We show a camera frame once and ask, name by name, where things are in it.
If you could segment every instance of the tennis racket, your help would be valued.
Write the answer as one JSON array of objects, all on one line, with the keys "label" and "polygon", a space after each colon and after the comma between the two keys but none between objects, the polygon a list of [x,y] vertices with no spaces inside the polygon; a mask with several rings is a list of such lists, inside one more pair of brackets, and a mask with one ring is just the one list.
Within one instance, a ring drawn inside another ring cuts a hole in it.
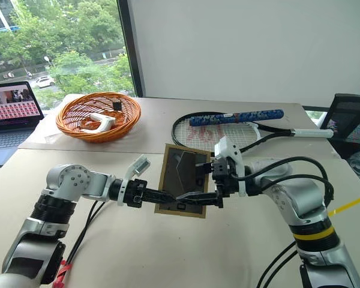
[{"label": "tennis racket", "polygon": [[[276,137],[320,137],[331,138],[333,131],[319,129],[281,129],[254,122],[230,123],[208,126],[190,126],[190,118],[203,115],[223,114],[221,112],[197,112],[187,114],[172,125],[172,140],[176,145],[211,152],[214,156],[215,144],[227,136],[239,149],[245,152],[256,145]],[[260,130],[272,132],[265,137]]]}]

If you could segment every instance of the parked car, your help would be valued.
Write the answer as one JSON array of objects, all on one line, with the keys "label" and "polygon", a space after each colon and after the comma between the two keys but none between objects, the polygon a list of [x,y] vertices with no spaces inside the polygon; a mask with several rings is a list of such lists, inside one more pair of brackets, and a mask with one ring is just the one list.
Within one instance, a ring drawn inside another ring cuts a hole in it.
[{"label": "parked car", "polygon": [[42,76],[36,79],[35,86],[44,88],[55,85],[55,80],[50,76]]}]

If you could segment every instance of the white tabletop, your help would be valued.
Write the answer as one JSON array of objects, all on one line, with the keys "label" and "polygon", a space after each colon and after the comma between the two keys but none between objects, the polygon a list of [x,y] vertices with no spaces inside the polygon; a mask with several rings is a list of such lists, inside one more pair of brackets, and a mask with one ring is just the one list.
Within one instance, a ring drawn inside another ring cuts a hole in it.
[{"label": "white tabletop", "polygon": [[[139,154],[20,149],[0,170],[0,269],[24,219],[32,211],[56,164],[82,164],[122,176]],[[162,154],[148,154],[151,167],[140,177],[157,188]],[[255,158],[244,158],[253,161]],[[335,187],[334,209],[360,197],[360,181],[343,160],[320,161]],[[294,163],[296,173],[317,173],[309,163]],[[82,199],[63,238],[69,253],[92,201]],[[332,218],[360,274],[360,204]],[[206,219],[154,214],[115,202],[88,230],[67,277],[67,287],[242,287],[253,288],[270,261],[293,241],[288,225],[266,196],[231,197],[224,208],[207,207]],[[302,287],[296,257],[271,287]]]},{"label": "white tabletop", "polygon": [[[259,121],[280,128],[317,128],[300,104],[246,103],[226,101],[175,100],[135,98],[142,108],[142,116],[122,139],[106,143],[88,143],[59,132],[55,124],[56,112],[48,115],[21,148],[73,151],[138,152],[162,154],[165,143],[173,143],[172,124],[181,116],[201,111],[249,112],[283,109],[284,117],[278,120]],[[251,149],[247,155],[285,157],[339,158],[326,139],[278,138]]]}]

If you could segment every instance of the woven basket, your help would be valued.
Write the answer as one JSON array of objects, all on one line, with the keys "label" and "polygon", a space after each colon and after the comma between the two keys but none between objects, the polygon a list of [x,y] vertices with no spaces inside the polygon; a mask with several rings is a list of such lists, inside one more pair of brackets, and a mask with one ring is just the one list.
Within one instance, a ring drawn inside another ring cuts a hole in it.
[{"label": "woven basket", "polygon": [[[121,111],[114,111],[113,102],[116,101],[121,102]],[[116,125],[105,132],[81,132],[80,129],[88,127],[96,129],[99,126],[99,122],[93,122],[89,117],[94,112],[114,116]],[[140,116],[140,106],[131,97],[114,92],[96,92],[68,103],[57,116],[56,124],[66,135],[89,142],[101,143],[126,135]]]}]

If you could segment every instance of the yellow stripe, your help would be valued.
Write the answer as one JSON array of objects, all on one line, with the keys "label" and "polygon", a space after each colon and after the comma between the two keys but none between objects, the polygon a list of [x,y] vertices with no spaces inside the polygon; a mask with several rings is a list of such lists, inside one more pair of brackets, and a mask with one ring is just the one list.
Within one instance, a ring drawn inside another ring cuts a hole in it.
[{"label": "yellow stripe", "polygon": [[331,226],[330,228],[321,231],[319,233],[315,233],[315,234],[311,234],[311,235],[298,235],[298,234],[293,234],[293,237],[295,237],[296,239],[299,240],[305,240],[305,241],[310,241],[310,240],[318,240],[318,239],[322,239],[324,237],[327,237],[328,235],[332,234],[335,231],[334,227]]},{"label": "yellow stripe", "polygon": [[331,211],[330,213],[328,213],[328,215],[331,217],[335,214],[339,214],[340,212],[343,212],[344,210],[347,210],[348,208],[351,208],[357,204],[360,203],[360,198],[359,199],[356,199],[355,201],[352,201],[352,202],[349,202],[348,204],[345,204],[344,206],[342,207],[339,207],[333,211]]}]

